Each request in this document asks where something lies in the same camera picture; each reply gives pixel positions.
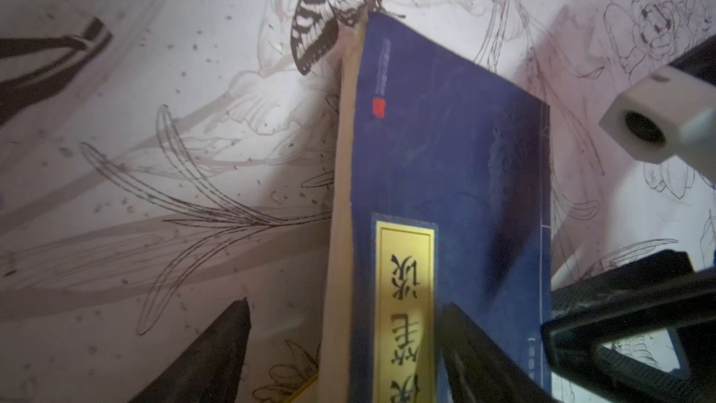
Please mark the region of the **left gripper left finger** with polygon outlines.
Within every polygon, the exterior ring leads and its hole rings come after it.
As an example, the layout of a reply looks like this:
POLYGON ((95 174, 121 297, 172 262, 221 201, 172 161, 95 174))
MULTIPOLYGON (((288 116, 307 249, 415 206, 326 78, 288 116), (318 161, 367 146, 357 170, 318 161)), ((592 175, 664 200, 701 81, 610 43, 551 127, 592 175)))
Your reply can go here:
POLYGON ((235 401, 250 330, 249 303, 235 300, 132 401, 235 401))

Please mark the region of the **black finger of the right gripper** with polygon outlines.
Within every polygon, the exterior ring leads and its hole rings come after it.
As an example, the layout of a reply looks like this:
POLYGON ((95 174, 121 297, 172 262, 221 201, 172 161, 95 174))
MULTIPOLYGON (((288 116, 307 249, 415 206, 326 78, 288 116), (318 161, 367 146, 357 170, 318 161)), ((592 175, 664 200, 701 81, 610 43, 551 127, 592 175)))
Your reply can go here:
POLYGON ((554 291, 541 334, 553 372, 614 402, 715 399, 715 270, 695 271, 685 252, 662 250, 554 291), (676 373, 606 347, 661 329, 676 373))

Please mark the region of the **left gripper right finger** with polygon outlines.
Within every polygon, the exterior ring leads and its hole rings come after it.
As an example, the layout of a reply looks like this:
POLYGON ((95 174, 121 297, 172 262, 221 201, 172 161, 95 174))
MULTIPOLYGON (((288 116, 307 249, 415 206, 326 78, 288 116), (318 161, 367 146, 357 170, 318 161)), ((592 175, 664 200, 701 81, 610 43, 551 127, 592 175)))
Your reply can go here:
POLYGON ((454 402, 549 402, 531 380, 458 305, 443 307, 438 339, 454 402))

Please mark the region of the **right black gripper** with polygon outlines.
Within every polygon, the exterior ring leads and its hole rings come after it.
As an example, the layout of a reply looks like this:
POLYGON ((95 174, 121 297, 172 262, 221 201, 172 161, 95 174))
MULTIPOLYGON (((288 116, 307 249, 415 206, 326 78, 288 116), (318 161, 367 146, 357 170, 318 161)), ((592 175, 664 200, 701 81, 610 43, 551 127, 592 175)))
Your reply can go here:
POLYGON ((715 37, 617 95, 600 127, 635 160, 678 157, 713 182, 715 37))

